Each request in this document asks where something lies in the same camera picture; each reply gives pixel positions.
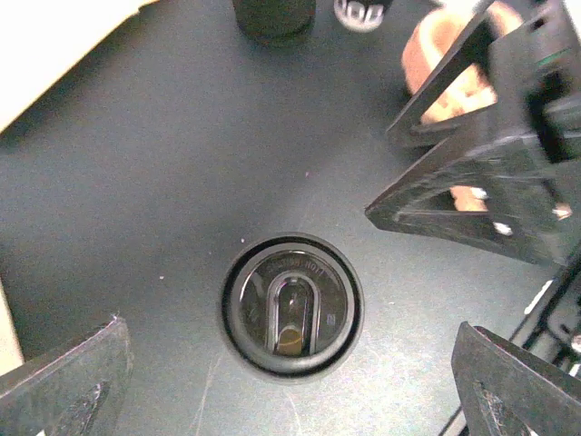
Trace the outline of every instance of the black table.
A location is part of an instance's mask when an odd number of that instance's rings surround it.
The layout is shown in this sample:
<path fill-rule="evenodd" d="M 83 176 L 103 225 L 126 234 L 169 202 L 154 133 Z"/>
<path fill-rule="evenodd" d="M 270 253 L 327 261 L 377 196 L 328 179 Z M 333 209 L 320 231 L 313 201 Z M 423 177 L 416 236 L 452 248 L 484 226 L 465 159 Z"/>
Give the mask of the black table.
<path fill-rule="evenodd" d="M 2 134 L 0 267 L 26 357 L 120 313 L 119 435 L 436 434 L 460 322 L 508 336 L 550 272 L 363 215 L 419 157 L 382 132 L 432 6 L 396 1 L 356 35 L 325 0 L 307 44 L 272 52 L 205 3 L 144 8 Z M 300 385 L 255 377 L 218 328 L 231 259 L 287 231 L 339 247 L 367 304 L 350 358 Z"/>

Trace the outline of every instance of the black round object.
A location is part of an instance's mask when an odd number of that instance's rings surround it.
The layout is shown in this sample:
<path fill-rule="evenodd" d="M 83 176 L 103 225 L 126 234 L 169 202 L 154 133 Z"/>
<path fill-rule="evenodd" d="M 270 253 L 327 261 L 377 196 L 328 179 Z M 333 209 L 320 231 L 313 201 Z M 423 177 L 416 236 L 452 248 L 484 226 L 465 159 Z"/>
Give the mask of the black round object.
<path fill-rule="evenodd" d="M 263 44 L 297 44 L 308 36 L 316 0 L 233 0 L 239 28 Z"/>
<path fill-rule="evenodd" d="M 231 267 L 225 330 L 255 367 L 280 377 L 320 372 L 347 356 L 363 323 L 363 294 L 339 250 L 289 233 L 256 243 Z"/>

